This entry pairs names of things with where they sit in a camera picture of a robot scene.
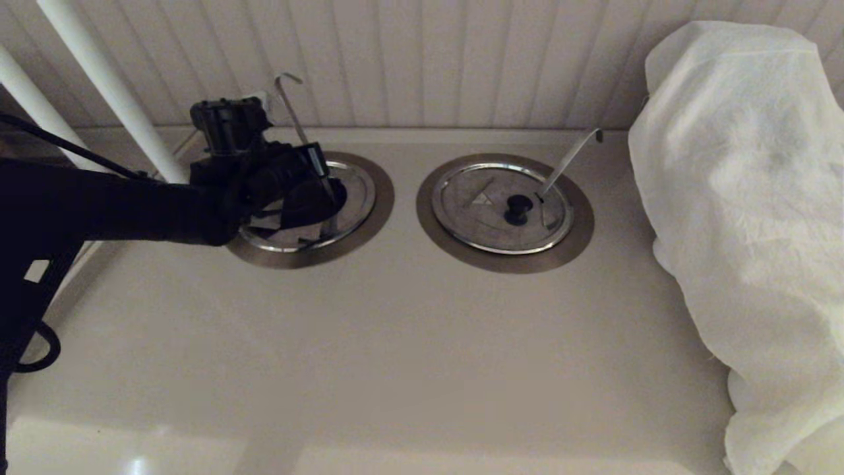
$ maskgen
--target metal hook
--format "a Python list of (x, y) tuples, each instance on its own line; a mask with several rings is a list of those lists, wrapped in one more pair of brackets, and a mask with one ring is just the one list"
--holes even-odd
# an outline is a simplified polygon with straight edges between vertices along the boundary
[(275, 77), (275, 92), (279, 95), (279, 98), (284, 103), (284, 108), (287, 109), (287, 113), (288, 115), (290, 115), (290, 119), (293, 120), (293, 128), (296, 129), (296, 135), (299, 135), (299, 140), (302, 141), (303, 145), (307, 144), (308, 138), (305, 135), (305, 130), (302, 128), (302, 124), (299, 123), (299, 118), (296, 116), (296, 112), (293, 110), (293, 106), (290, 104), (290, 99), (287, 98), (287, 93), (284, 92), (284, 87), (281, 85), (282, 77), (290, 79), (298, 85), (304, 84), (305, 81), (299, 79), (293, 74), (282, 73), (281, 75)]

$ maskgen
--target robotic arm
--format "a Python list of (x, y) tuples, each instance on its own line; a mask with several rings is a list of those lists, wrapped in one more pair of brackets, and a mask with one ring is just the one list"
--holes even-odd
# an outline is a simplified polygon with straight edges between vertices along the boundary
[[(0, 473), (5, 472), (8, 379), (49, 366), (59, 341), (41, 320), (84, 241), (149, 240), (221, 246), (253, 218), (279, 215), (279, 230), (325, 221), (342, 209), (346, 190), (328, 176), (318, 143), (267, 142), (270, 127), (256, 98), (204, 101), (191, 108), (210, 156), (191, 164), (188, 185), (132, 173), (16, 117), (0, 122), (47, 139), (130, 179), (76, 168), (0, 158)], [(271, 204), (276, 210), (267, 211)], [(50, 262), (25, 280), (35, 260)], [(50, 344), (40, 361), (21, 363), (34, 334)]]

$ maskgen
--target stainless steel lid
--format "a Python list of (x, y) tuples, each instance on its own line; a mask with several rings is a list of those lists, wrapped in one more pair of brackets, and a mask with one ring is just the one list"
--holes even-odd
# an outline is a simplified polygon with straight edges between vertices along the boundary
[[(279, 217), (271, 216), (253, 220), (250, 226), (241, 228), (241, 236), (250, 244), (277, 253), (298, 253), (336, 243), (357, 229), (372, 212), (376, 202), (376, 187), (363, 168), (343, 161), (326, 161), (331, 176), (338, 178), (346, 187), (348, 198), (343, 209), (332, 219), (319, 224), (278, 229)], [(268, 210), (277, 209), (281, 202), (273, 203)]]
[(542, 252), (559, 243), (574, 222), (571, 203), (558, 186), (539, 198), (544, 179), (531, 167), (508, 161), (460, 165), (436, 183), (434, 215), (469, 246), (497, 254)]

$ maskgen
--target black cable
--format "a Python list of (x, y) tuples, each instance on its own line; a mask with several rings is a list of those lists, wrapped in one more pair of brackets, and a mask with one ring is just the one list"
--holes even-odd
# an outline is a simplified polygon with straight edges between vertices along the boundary
[(56, 332), (48, 324), (43, 321), (38, 322), (35, 333), (41, 335), (41, 338), (46, 340), (47, 345), (50, 345), (50, 349), (47, 350), (46, 356), (34, 363), (18, 363), (14, 368), (15, 373), (34, 373), (35, 371), (41, 371), (55, 363), (59, 353), (62, 352), (62, 343), (59, 341)]
[(91, 160), (93, 163), (96, 163), (97, 165), (101, 165), (105, 168), (108, 168), (109, 170), (112, 170), (115, 173), (123, 175), (126, 178), (131, 178), (131, 179), (135, 179), (135, 180), (147, 180), (148, 179), (144, 175), (138, 174), (136, 172), (133, 172), (132, 170), (121, 167), (120, 165), (117, 165), (115, 162), (105, 158), (104, 156), (97, 155), (90, 150), (87, 150), (83, 147), (80, 147), (79, 145), (76, 145), (73, 142), (69, 142), (69, 141), (59, 137), (58, 135), (51, 134), (51, 133), (47, 132), (46, 130), (44, 130), (43, 128), (38, 127), (37, 125), (34, 125), (32, 123), (28, 123), (25, 120), (20, 119), (18, 117), (15, 117), (15, 116), (12, 116), (12, 115), (9, 115), (9, 114), (0, 113), (0, 122), (7, 123), (7, 124), (9, 124), (13, 127), (16, 127), (16, 128), (23, 130), (27, 134), (34, 135), (35, 137), (38, 137), (39, 139), (44, 140), (45, 142), (49, 142), (49, 143), (55, 145), (56, 147), (62, 148), (62, 149), (67, 150), (67, 151), (71, 151), (78, 156), (82, 156), (84, 158), (87, 158), (88, 160)]

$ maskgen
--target white paneled wall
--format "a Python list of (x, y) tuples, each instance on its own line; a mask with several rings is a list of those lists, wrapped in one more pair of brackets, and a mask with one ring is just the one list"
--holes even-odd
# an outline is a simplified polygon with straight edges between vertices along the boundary
[[(303, 123), (627, 128), (644, 61), (692, 19), (792, 28), (844, 104), (842, 0), (78, 0), (159, 125), (287, 71)], [(32, 0), (0, 0), (0, 41), (75, 126), (117, 125)], [(15, 111), (3, 91), (0, 106)]]

